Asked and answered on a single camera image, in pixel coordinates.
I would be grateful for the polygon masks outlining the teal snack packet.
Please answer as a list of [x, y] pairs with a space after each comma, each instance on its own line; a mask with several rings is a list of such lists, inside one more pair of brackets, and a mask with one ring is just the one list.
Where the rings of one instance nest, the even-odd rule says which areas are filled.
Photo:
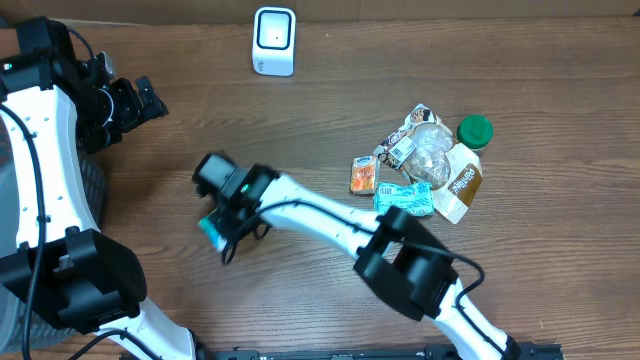
[[374, 210], [386, 213], [392, 206], [416, 216], [425, 217], [435, 213], [431, 184], [418, 182], [407, 186], [380, 183], [373, 198]]

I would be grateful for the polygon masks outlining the green lid jar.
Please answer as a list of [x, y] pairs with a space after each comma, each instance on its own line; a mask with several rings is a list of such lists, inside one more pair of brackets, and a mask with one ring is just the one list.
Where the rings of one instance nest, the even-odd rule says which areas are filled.
[[456, 139], [474, 152], [484, 149], [493, 135], [493, 124], [480, 114], [466, 116], [456, 129]]

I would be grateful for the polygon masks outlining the beige Pantree snack bag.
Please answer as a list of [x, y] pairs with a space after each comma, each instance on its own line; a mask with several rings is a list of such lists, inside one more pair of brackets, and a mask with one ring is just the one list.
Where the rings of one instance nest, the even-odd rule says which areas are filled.
[[373, 155], [410, 183], [429, 184], [434, 209], [453, 224], [468, 212], [483, 181], [479, 156], [423, 104], [416, 105]]

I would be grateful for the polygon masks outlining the teal tissue pack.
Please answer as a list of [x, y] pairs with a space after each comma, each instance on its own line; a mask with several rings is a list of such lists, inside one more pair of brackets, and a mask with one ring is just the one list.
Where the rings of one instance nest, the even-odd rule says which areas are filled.
[[211, 212], [198, 222], [198, 226], [216, 251], [222, 253], [227, 245], [227, 240], [216, 229], [215, 220], [216, 218], [213, 212]]

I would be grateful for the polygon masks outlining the cardboard backdrop panel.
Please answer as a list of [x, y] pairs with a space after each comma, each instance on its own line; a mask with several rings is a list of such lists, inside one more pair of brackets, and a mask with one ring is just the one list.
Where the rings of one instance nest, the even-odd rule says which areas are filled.
[[629, 16], [639, 0], [1, 0], [1, 23], [37, 16], [96, 24], [250, 23], [263, 6], [302, 22]]

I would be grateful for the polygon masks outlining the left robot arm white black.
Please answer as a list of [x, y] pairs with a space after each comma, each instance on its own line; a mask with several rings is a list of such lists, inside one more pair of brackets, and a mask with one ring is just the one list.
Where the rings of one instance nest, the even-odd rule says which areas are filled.
[[46, 17], [16, 28], [20, 51], [1, 62], [1, 118], [17, 180], [15, 249], [2, 286], [23, 306], [20, 350], [34, 323], [112, 340], [137, 359], [202, 359], [194, 334], [148, 297], [135, 253], [105, 236], [94, 216], [104, 197], [81, 159], [168, 112], [146, 77], [117, 78], [110, 57], [79, 60], [77, 31]]

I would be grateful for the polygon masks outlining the grey plastic mesh basket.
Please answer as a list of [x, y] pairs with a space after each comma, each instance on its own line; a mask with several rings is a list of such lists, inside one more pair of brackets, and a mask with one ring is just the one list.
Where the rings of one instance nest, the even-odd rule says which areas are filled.
[[[78, 149], [84, 192], [91, 215], [101, 227], [107, 199], [107, 184], [98, 163]], [[1, 125], [1, 256], [16, 252], [18, 230], [18, 189], [13, 157], [6, 127]], [[1, 286], [1, 354], [21, 351], [23, 312], [25, 305]], [[30, 347], [39, 349], [56, 345], [74, 335], [74, 329], [56, 330], [36, 313], [32, 314]]]

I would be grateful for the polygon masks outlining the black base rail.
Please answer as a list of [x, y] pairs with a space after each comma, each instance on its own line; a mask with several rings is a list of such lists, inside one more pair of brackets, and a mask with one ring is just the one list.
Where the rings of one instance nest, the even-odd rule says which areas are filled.
[[[520, 360], [564, 360], [561, 345], [519, 344]], [[433, 345], [421, 349], [376, 349], [335, 351], [258, 352], [239, 350], [211, 352], [216, 360], [460, 360], [453, 345]]]

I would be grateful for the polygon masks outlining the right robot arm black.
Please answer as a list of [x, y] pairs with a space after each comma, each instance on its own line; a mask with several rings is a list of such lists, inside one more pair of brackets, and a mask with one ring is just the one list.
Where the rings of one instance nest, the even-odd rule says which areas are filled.
[[408, 212], [384, 213], [344, 205], [315, 193], [269, 166], [250, 169], [225, 153], [209, 153], [192, 180], [214, 208], [201, 222], [223, 264], [229, 264], [248, 235], [263, 238], [283, 229], [324, 240], [354, 260], [353, 269], [371, 291], [401, 315], [428, 318], [462, 359], [516, 359], [516, 341], [493, 326], [468, 297], [455, 261], [476, 262], [449, 251]]

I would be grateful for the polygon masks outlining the white barcode scanner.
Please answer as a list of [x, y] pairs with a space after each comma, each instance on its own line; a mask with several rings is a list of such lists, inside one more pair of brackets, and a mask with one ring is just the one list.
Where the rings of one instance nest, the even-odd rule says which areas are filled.
[[252, 63], [256, 73], [289, 77], [294, 73], [296, 15], [285, 7], [264, 6], [254, 16]]

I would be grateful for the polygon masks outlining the orange tissue pack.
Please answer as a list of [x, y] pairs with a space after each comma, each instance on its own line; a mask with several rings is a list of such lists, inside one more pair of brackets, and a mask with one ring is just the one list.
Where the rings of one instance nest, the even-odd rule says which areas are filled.
[[379, 160], [374, 155], [357, 157], [352, 162], [350, 191], [355, 195], [374, 194], [379, 180]]

